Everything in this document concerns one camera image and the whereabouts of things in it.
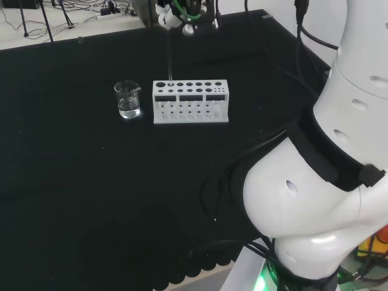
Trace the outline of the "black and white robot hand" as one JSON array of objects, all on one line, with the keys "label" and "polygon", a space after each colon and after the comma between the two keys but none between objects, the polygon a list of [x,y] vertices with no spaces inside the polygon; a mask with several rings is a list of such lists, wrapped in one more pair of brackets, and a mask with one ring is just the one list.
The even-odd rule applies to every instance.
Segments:
[{"label": "black and white robot hand", "polygon": [[218,1],[156,1],[158,22],[166,30],[180,29],[184,36],[199,36],[219,29]]}]

